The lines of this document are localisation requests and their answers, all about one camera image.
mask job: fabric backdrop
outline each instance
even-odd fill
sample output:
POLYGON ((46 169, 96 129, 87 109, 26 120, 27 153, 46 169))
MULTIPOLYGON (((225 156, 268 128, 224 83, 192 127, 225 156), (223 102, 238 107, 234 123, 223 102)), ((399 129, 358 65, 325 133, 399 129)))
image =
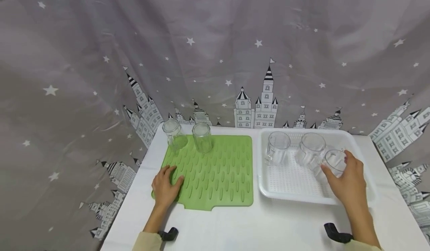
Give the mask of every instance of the fabric backdrop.
POLYGON ((428 239, 429 13, 430 0, 0 0, 0 249, 96 250, 169 117, 370 134, 428 239))

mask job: white tablecloth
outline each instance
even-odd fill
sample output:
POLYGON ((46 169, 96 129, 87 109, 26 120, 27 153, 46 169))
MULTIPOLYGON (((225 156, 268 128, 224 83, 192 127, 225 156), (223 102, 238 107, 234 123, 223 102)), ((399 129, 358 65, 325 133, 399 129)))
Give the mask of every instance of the white tablecloth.
MULTIPOLYGON (((183 125, 191 134, 192 126, 183 125)), ((274 200, 258 190, 255 162, 258 130, 211 127, 212 134, 249 135, 254 157, 254 203, 250 207, 214 207, 212 211, 185 210, 177 204, 166 229, 179 230, 165 251, 294 250, 337 251, 343 245, 330 240, 323 228, 333 222, 341 232, 350 232, 345 210, 340 206, 274 200)), ((367 136, 354 136, 370 167, 380 199, 371 209, 376 232, 386 251, 430 250, 427 241, 401 197, 373 143, 367 136)), ((167 137, 159 127, 136 178, 105 239, 102 251, 131 250, 152 211, 151 183, 167 150, 167 137)))

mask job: beige sleeve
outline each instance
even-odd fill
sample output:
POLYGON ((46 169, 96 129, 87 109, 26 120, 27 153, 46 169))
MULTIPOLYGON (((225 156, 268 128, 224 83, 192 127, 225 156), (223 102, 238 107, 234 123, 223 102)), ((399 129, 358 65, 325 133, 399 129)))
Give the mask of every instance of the beige sleeve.
POLYGON ((345 245, 345 251, 382 251, 376 246, 371 246, 362 242, 351 240, 345 245))
POLYGON ((133 251, 159 251, 161 244, 160 235, 142 231, 137 236, 133 251))

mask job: person's left hand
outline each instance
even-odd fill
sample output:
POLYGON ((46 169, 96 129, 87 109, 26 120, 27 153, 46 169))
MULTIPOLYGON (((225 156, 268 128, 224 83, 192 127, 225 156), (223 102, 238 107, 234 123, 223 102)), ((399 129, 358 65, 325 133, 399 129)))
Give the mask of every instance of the person's left hand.
POLYGON ((170 184, 170 174, 176 166, 170 167, 169 165, 161 168, 158 174, 152 181, 152 189, 155 195, 155 208, 167 210, 178 195, 182 183, 184 183, 184 176, 181 175, 176 181, 175 185, 170 184))

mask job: white plastic tray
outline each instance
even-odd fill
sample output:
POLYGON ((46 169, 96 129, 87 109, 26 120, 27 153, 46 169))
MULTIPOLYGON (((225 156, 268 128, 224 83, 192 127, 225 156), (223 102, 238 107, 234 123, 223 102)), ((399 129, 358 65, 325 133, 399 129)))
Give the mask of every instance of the white plastic tray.
POLYGON ((320 184, 311 170, 299 166, 295 161, 295 153, 303 134, 313 132, 320 134, 327 145, 336 149, 347 149, 364 164, 364 177, 367 183, 367 201, 369 207, 373 206, 378 194, 371 174, 368 172, 366 161, 357 146, 354 138, 343 130, 318 130, 318 129, 261 129, 258 136, 257 149, 257 174, 258 187, 263 195, 269 198, 284 200, 313 202, 326 205, 339 205, 340 202, 334 196, 328 184, 320 184), (291 146, 288 149, 287 158, 277 166, 269 166, 264 162, 269 134, 274 131, 282 131, 291 138, 291 146))

